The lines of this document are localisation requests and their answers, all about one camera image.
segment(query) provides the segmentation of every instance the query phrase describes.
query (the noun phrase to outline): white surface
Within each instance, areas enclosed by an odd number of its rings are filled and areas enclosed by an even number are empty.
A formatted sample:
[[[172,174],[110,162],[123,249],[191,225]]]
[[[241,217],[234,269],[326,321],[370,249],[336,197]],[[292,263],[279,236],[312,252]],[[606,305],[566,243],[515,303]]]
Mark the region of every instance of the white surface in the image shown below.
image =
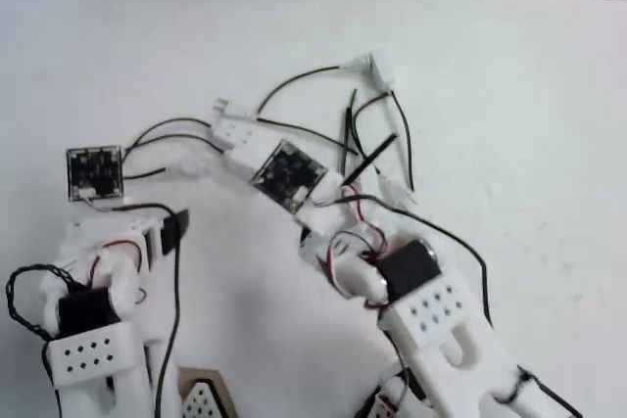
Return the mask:
[[[1,279],[54,259],[65,224],[87,212],[66,202],[66,148],[128,143],[160,118],[207,116],[216,97],[252,108],[293,73],[382,47],[412,124],[422,213],[486,258],[505,345],[585,415],[622,416],[625,0],[0,0],[0,19]],[[354,84],[304,80],[266,115],[339,136]],[[396,115],[365,115],[372,148]],[[335,164],[334,150],[295,141]],[[166,163],[173,148],[129,163]],[[398,156],[382,161],[403,177]],[[361,405],[393,352],[372,312],[298,259],[286,212],[222,175],[126,190],[192,208],[180,364],[219,369],[243,417]],[[478,286],[462,249],[433,245]],[[31,316],[34,286],[17,287]],[[0,318],[2,415],[53,416],[40,342]]]

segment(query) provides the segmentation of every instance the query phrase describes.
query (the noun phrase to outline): white plastic part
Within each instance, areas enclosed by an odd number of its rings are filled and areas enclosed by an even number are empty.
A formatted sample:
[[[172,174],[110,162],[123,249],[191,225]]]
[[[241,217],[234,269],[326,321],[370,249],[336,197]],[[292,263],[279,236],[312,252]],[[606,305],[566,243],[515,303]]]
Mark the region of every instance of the white plastic part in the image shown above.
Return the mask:
[[[372,82],[379,92],[391,92],[394,90],[396,77],[394,69],[387,54],[377,49],[370,52],[370,73]]]
[[[391,305],[379,327],[389,332],[440,418],[478,418],[484,395],[504,398],[515,387],[516,362],[454,270]],[[442,352],[451,333],[462,350],[460,363],[452,363]],[[555,417],[545,406],[545,396],[530,400],[525,410],[531,413],[523,416]]]
[[[381,398],[380,394],[377,394],[367,418],[393,418],[396,416],[397,414],[392,407]]]
[[[405,382],[398,376],[394,376],[381,385],[381,392],[377,396],[385,396],[391,403],[400,407],[398,408],[395,418],[438,418],[426,403],[421,402],[408,389],[405,395]]]
[[[152,416],[144,349],[131,323],[120,322],[53,341],[48,346],[48,359],[64,417]],[[103,400],[97,395],[97,386],[104,385],[106,377],[112,377],[115,385],[111,410],[103,409]]]
[[[240,127],[229,128],[233,133],[228,136],[223,129],[217,129],[225,138],[232,139],[236,147],[224,153],[224,166],[245,181],[251,181],[272,152],[280,144],[281,138],[265,133],[243,131]]]
[[[222,418],[212,388],[202,382],[193,387],[181,411],[183,418]]]

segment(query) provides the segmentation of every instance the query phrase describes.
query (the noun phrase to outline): red wire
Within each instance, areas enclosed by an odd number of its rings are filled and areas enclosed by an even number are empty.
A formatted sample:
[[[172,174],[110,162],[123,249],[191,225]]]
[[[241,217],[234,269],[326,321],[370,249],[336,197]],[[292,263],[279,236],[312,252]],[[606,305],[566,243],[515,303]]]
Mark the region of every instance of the red wire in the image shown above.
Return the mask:
[[[357,191],[357,188],[355,188],[355,186],[353,185],[349,185],[348,188],[350,188],[351,190],[353,190],[353,193],[355,193],[356,195],[359,194],[359,192]],[[367,220],[365,220],[365,217],[363,217],[363,211],[362,211],[362,201],[361,200],[357,200],[357,216],[358,219],[361,222],[365,222],[368,227],[370,227],[372,230],[374,230],[377,234],[379,234],[379,237],[381,237],[381,248],[379,249],[379,254],[383,254],[387,248],[388,248],[388,239],[385,236],[385,233],[381,230],[380,227],[368,222]]]
[[[107,242],[101,248],[107,249],[109,247],[115,247],[116,245],[126,245],[126,244],[129,244],[135,247],[137,249],[137,252],[139,253],[139,258],[137,260],[137,272],[139,272],[141,270],[142,254],[141,254],[141,247],[139,247],[139,245],[137,245],[136,242],[133,242],[132,240],[125,240],[125,239],[114,240],[112,242]],[[93,283],[94,272],[96,271],[96,266],[98,265],[99,262],[100,262],[100,257],[97,255],[96,259],[94,259],[94,262],[91,263],[91,268],[89,269],[89,286],[91,286]]]

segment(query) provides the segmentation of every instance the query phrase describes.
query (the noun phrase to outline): black cable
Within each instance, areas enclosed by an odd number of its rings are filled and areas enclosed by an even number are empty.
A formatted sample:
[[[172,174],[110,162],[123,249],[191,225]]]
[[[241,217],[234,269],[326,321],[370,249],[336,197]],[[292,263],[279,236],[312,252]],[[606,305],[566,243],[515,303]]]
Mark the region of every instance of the black cable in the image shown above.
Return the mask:
[[[340,157],[340,173],[342,176],[346,176],[346,163],[349,157],[349,146],[351,144],[351,130],[353,127],[353,105],[357,99],[357,88],[353,90],[351,94],[351,101],[349,106],[344,111],[344,148],[342,149],[342,156]]]
[[[176,217],[176,212],[161,203],[144,203],[138,205],[127,205],[111,208],[111,211],[126,212],[129,210],[137,209],[162,209],[167,212],[173,219],[175,229],[175,245],[174,245],[174,322],[172,324],[172,330],[169,334],[168,345],[166,347],[166,355],[164,356],[164,363],[161,366],[159,372],[159,379],[157,380],[157,391],[155,393],[155,418],[161,418],[161,402],[164,394],[164,379],[166,377],[166,369],[168,368],[169,358],[172,354],[174,347],[174,340],[176,339],[176,332],[178,331],[178,324],[180,323],[180,292],[179,292],[179,271],[180,271],[180,238],[181,230]]]
[[[390,134],[385,141],[383,141],[372,154],[367,156],[363,161],[351,172],[349,176],[347,176],[342,182],[342,186],[352,185],[355,180],[357,180],[360,175],[366,170],[372,163],[376,160],[379,155],[385,151],[390,145],[399,137],[397,134]]]
[[[339,66],[331,66],[331,67],[328,67],[328,68],[314,69],[314,70],[310,70],[308,72],[299,73],[298,75],[294,75],[293,77],[290,77],[287,80],[284,80],[283,82],[279,83],[276,87],[274,87],[270,93],[267,94],[267,96],[264,98],[262,103],[257,108],[257,114],[260,115],[262,113],[262,111],[264,110],[265,106],[267,105],[267,102],[269,102],[270,99],[274,95],[276,95],[276,93],[278,93],[281,89],[283,89],[284,87],[286,87],[290,83],[295,82],[299,78],[308,77],[308,76],[314,75],[316,73],[328,72],[328,71],[331,71],[331,70],[338,70],[339,68],[340,68]]]
[[[82,284],[74,281],[72,275],[68,273],[63,268],[59,266],[55,266],[54,264],[32,264],[29,266],[22,266],[21,268],[16,269],[11,276],[9,276],[9,280],[7,281],[7,286],[5,288],[5,292],[7,294],[7,306],[9,309],[9,316],[18,322],[20,325],[25,327],[29,332],[34,333],[39,338],[41,338],[44,342],[51,342],[54,340],[53,336],[48,333],[46,329],[44,329],[41,325],[33,324],[23,318],[15,308],[15,285],[18,276],[24,273],[28,273],[31,271],[49,271],[58,278],[60,278],[63,282],[66,283],[69,292],[73,292],[76,289],[85,288]]]
[[[410,124],[408,123],[408,118],[405,116],[405,112],[403,108],[401,108],[401,104],[399,103],[399,99],[396,96],[396,92],[394,90],[390,93],[392,95],[392,100],[394,100],[394,104],[396,108],[399,110],[401,114],[401,119],[403,120],[403,127],[405,128],[405,140],[407,141],[408,146],[408,180],[410,183],[410,189],[413,191],[413,162],[412,162],[412,154],[411,154],[411,134],[410,134]]]
[[[126,149],[126,154],[124,154],[124,158],[122,159],[122,161],[128,156],[128,154],[130,154],[135,149],[139,149],[140,147],[144,147],[144,146],[147,146],[149,144],[153,144],[155,142],[163,141],[164,139],[174,139],[174,138],[175,139],[194,139],[196,141],[201,141],[201,142],[204,142],[205,144],[207,144],[208,146],[210,146],[212,149],[215,149],[217,152],[219,152],[221,154],[224,154],[224,149],[221,149],[220,147],[218,147],[216,144],[214,144],[209,139],[205,139],[204,137],[197,136],[195,134],[174,133],[174,134],[164,134],[163,136],[153,137],[152,139],[147,139],[147,140],[145,140],[143,142],[139,142],[139,143],[137,143],[137,142],[133,143],[129,148]],[[138,173],[138,174],[135,174],[135,175],[125,175],[124,176],[124,180],[138,180],[140,178],[147,178],[149,176],[158,175],[158,174],[163,173],[163,172],[165,172],[167,170],[168,170],[167,168],[162,166],[160,168],[156,168],[154,170],[146,171],[144,173]]]
[[[159,121],[156,124],[153,124],[152,126],[150,126],[148,129],[142,131],[141,134],[139,134],[139,136],[137,137],[137,139],[135,139],[133,141],[133,143],[126,149],[126,153],[124,154],[124,156],[121,158],[121,162],[124,163],[126,161],[126,158],[128,157],[128,155],[137,147],[137,144],[139,144],[139,142],[151,131],[157,129],[158,127],[164,126],[166,124],[170,124],[171,122],[179,122],[179,121],[183,121],[183,122],[195,122],[197,124],[200,124],[202,126],[205,126],[209,129],[212,129],[212,126],[206,122],[206,121],[202,121],[201,119],[197,119],[195,117],[189,117],[189,116],[181,116],[181,117],[172,117],[170,119],[165,119],[163,121]]]
[[[344,149],[344,144],[341,143],[340,141],[336,141],[332,137],[325,136],[324,134],[319,133],[317,131],[314,131],[313,129],[309,129],[307,127],[299,126],[297,124],[290,124],[288,122],[275,121],[273,119],[265,119],[264,117],[258,117],[256,119],[256,122],[260,122],[260,123],[263,123],[263,124],[270,124],[272,126],[286,127],[288,129],[295,129],[297,131],[303,131],[303,132],[306,132],[306,133],[311,134],[313,136],[319,137],[320,139],[324,139],[325,141],[330,142],[331,144],[334,144],[334,145],[339,146],[340,148]],[[357,152],[354,151],[353,149],[349,149],[348,152],[350,152],[351,154],[354,154],[354,155],[357,154]]]
[[[359,134],[358,129],[357,129],[357,118],[363,112],[363,110],[365,110],[366,108],[368,108],[371,105],[374,105],[379,100],[383,100],[388,95],[389,95],[389,93],[387,93],[387,92],[386,93],[382,93],[381,95],[377,95],[376,97],[371,98],[370,100],[365,102],[363,105],[361,105],[357,109],[356,112],[352,113],[352,115],[353,115],[353,122],[351,124],[351,135],[353,137],[353,141],[355,142],[355,146],[357,147],[357,150],[359,151],[359,153],[362,155],[362,157],[364,159],[365,159],[365,151],[363,150],[362,140],[360,139],[360,134]]]
[[[390,212],[416,220],[420,222],[421,224],[424,224],[427,227],[430,227],[433,230],[440,232],[443,235],[446,235],[450,239],[455,240],[458,244],[460,244],[462,247],[467,249],[470,252],[470,254],[477,260],[477,262],[479,263],[479,266],[481,266],[481,291],[482,291],[482,298],[483,298],[483,313],[486,319],[488,320],[488,322],[490,323],[490,325],[492,325],[492,316],[490,314],[490,298],[488,296],[488,266],[485,260],[483,259],[483,257],[481,257],[481,255],[477,253],[477,251],[474,250],[470,244],[465,242],[461,237],[458,237],[457,235],[455,235],[453,232],[450,232],[447,229],[440,227],[434,222],[431,222],[430,220],[425,219],[424,217],[420,217],[419,215],[416,215],[407,210],[394,208],[393,206],[388,205],[387,203],[379,200],[378,198],[372,195],[346,196],[344,198],[340,198],[335,201],[332,201],[331,203],[323,203],[320,206],[339,205],[339,204],[351,203],[353,201],[362,201],[362,200],[372,201]]]
[[[164,173],[168,171],[167,168],[162,166],[161,168],[156,168],[154,170],[145,171],[144,173],[137,173],[135,175],[126,175],[124,180],[139,180],[141,178],[148,178],[149,176],[159,175],[160,173]]]
[[[41,264],[41,263],[32,264],[30,266],[23,266],[21,268],[18,268],[13,273],[11,273],[11,276],[9,276],[9,280],[7,281],[7,286],[5,288],[5,291],[7,293],[7,306],[9,309],[9,316],[13,320],[18,322],[20,325],[26,327],[26,329],[29,332],[34,333],[39,338],[41,338],[44,342],[46,342],[41,350],[41,362],[43,363],[43,367],[46,370],[48,379],[50,379],[50,384],[52,384],[52,387],[54,388],[54,381],[52,379],[52,369],[50,368],[50,361],[48,360],[48,354],[47,354],[48,345],[52,340],[54,340],[54,338],[41,325],[30,323],[28,320],[26,320],[21,315],[19,315],[18,311],[15,308],[16,280],[18,279],[18,276],[20,276],[21,274],[32,272],[32,271],[51,272],[52,274],[60,278],[64,283],[66,283],[66,286],[68,287],[69,292],[75,291],[76,289],[84,289],[85,286],[74,281],[74,279],[72,278],[72,275],[69,274],[68,271],[66,271],[65,269],[60,268],[59,266],[56,266],[54,264]],[[57,391],[57,389],[54,389],[54,391],[55,391],[55,398],[57,400],[57,408],[59,409],[59,418],[63,418],[63,411],[61,409],[61,399],[59,397],[59,391]]]
[[[218,147],[216,144],[214,144],[209,139],[206,139],[206,138],[204,138],[202,136],[197,136],[196,134],[187,134],[187,133],[183,133],[183,132],[176,132],[176,133],[173,133],[173,134],[164,134],[163,136],[153,137],[151,139],[146,139],[143,142],[140,142],[140,143],[137,143],[137,144],[133,144],[131,147],[126,149],[126,154],[124,156],[127,156],[131,150],[139,149],[140,147],[144,147],[144,146],[147,146],[149,144],[153,144],[154,142],[163,141],[164,139],[174,139],[174,138],[176,138],[176,139],[194,139],[196,141],[204,142],[209,147],[214,149],[216,152],[218,152],[220,154],[224,154],[224,149],[221,149],[220,147]]]
[[[52,379],[52,368],[50,367],[50,361],[48,360],[48,346],[49,342],[46,342],[41,349],[41,362],[43,362],[43,367],[46,370],[46,374],[48,375],[48,379],[50,379],[50,384],[55,391],[55,399],[57,400],[57,409],[59,410],[59,418],[63,418],[63,409],[61,408],[61,397],[59,396],[59,391],[55,388],[54,380]]]

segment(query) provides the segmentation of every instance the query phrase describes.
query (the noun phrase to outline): black circuit board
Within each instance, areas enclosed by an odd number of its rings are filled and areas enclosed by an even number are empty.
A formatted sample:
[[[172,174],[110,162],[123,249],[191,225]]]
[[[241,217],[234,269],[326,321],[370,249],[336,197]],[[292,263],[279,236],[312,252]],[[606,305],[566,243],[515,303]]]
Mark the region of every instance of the black circuit board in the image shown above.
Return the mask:
[[[252,184],[295,213],[326,173],[326,168],[288,141],[281,141]]]
[[[124,196],[120,146],[69,149],[66,156],[70,201]]]

